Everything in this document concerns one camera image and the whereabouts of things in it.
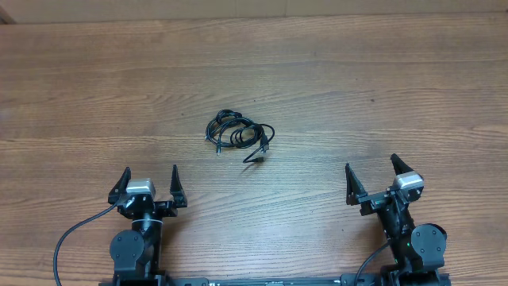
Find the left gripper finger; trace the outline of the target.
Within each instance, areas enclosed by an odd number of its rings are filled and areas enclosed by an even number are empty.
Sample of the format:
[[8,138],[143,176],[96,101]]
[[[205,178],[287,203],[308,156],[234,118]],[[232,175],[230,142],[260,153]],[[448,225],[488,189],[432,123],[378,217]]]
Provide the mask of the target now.
[[126,167],[124,172],[122,173],[120,179],[113,186],[111,191],[108,194],[108,203],[115,204],[121,198],[122,195],[126,193],[126,188],[131,179],[131,169],[130,167]]
[[187,207],[187,197],[180,182],[178,167],[176,164],[173,165],[172,169],[170,194],[173,197],[174,208]]

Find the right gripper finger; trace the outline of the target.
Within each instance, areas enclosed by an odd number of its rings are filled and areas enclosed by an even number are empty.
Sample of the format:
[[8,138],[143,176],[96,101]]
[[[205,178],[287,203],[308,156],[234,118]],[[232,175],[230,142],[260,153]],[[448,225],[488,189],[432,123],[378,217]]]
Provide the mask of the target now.
[[407,165],[396,153],[393,153],[390,159],[394,168],[394,172],[397,176],[413,171],[413,169]]
[[359,204],[359,199],[367,196],[368,193],[352,170],[350,163],[345,165],[345,175],[347,183],[346,203],[351,206]]

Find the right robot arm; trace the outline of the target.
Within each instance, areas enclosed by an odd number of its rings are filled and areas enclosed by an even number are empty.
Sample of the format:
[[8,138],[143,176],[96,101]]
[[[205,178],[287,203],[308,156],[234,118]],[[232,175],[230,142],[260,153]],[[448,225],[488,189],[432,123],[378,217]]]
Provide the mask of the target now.
[[[354,285],[450,285],[445,265],[447,232],[439,225],[415,225],[409,205],[420,199],[424,178],[397,154],[391,155],[395,178],[385,191],[369,194],[350,164],[345,165],[346,203],[360,206],[360,214],[376,214],[387,241],[372,253],[353,276]],[[394,264],[383,266],[378,274],[363,271],[385,249],[390,249]]]

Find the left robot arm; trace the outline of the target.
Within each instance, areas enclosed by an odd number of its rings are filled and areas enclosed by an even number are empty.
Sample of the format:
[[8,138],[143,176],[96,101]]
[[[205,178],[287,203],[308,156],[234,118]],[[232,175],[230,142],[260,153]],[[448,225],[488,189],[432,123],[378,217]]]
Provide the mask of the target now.
[[108,203],[131,221],[110,243],[114,261],[113,285],[173,285],[160,270],[163,219],[178,215],[187,206],[178,167],[172,168],[169,200],[156,201],[155,185],[149,178],[133,179],[127,167],[108,194]]

